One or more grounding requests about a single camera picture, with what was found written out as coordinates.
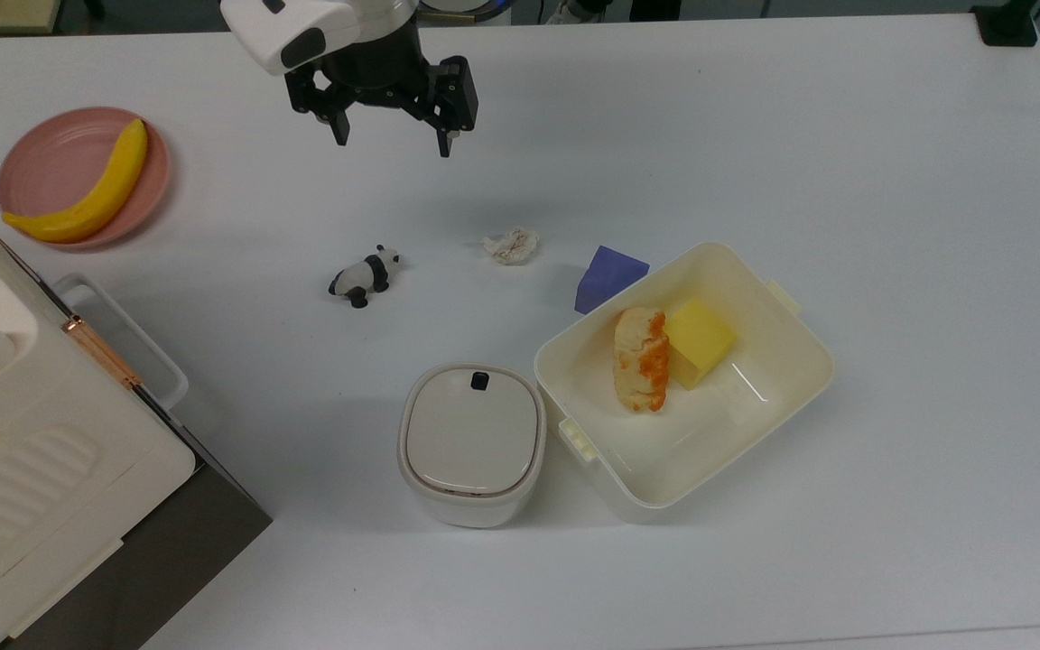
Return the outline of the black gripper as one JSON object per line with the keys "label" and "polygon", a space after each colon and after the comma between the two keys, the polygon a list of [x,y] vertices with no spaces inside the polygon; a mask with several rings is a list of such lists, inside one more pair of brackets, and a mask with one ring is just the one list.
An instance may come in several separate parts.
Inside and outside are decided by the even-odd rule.
{"label": "black gripper", "polygon": [[329,125],[337,145],[349,141],[352,106],[397,108],[428,124],[442,159],[475,128],[479,102],[469,61],[451,55],[428,62],[415,21],[380,40],[335,52],[326,46],[321,29],[305,30],[283,49],[283,78],[293,110]]}

